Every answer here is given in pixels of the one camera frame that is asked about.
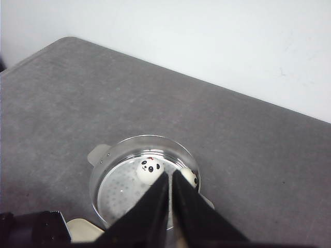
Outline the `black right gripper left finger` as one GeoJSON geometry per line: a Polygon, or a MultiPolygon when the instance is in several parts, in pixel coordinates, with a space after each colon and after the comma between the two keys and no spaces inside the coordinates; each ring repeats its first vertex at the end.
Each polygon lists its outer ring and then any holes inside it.
{"type": "Polygon", "coordinates": [[[169,216],[169,176],[162,173],[125,215],[92,242],[72,247],[165,247],[169,216]]]}

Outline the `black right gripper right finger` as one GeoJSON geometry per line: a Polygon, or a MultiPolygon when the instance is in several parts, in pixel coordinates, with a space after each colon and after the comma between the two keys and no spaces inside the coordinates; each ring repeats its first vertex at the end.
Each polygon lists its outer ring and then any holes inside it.
{"type": "Polygon", "coordinates": [[[206,203],[180,171],[172,175],[172,209],[189,247],[254,247],[206,203]]]}

